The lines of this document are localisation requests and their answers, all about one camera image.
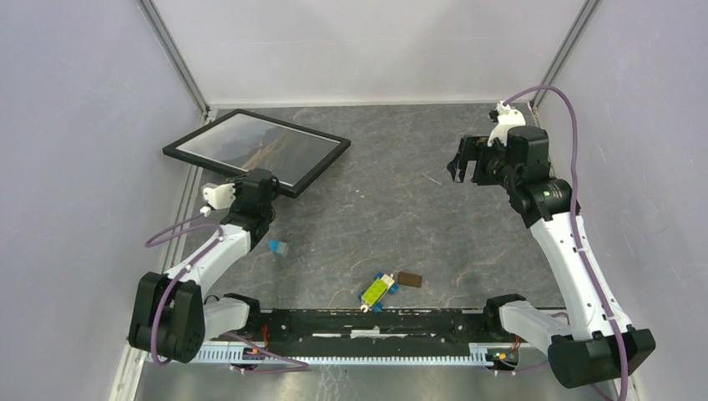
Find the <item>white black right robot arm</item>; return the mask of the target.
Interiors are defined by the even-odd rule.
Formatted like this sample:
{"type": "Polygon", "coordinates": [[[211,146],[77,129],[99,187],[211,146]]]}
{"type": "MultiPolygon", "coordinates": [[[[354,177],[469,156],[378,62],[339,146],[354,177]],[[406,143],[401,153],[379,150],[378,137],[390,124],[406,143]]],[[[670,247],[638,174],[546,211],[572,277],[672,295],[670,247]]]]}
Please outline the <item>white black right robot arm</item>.
{"type": "Polygon", "coordinates": [[[499,185],[541,247],[569,316],[563,323],[518,294],[492,297],[483,309],[484,334],[503,341],[517,335],[543,352],[565,388],[626,379],[655,351],[648,328],[636,328],[614,297],[584,231],[570,183],[551,174],[545,130],[517,126],[507,138],[465,135],[447,169],[465,179],[499,185]]]}

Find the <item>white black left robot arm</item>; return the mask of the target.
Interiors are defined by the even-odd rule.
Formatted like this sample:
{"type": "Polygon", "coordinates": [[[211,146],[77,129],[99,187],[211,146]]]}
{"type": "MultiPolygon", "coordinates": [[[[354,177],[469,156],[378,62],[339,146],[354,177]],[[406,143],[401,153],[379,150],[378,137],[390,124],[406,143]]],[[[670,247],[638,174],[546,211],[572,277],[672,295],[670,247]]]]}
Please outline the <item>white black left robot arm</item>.
{"type": "Polygon", "coordinates": [[[259,244],[274,219],[280,182],[256,168],[225,184],[201,189],[204,206],[190,218],[163,229],[145,245],[153,247],[192,231],[209,229],[210,238],[164,273],[148,272],[138,283],[128,343],[148,352],[154,363],[190,362],[202,344],[232,331],[256,338],[262,318],[255,300],[223,296],[206,302],[212,286],[259,244]]]}

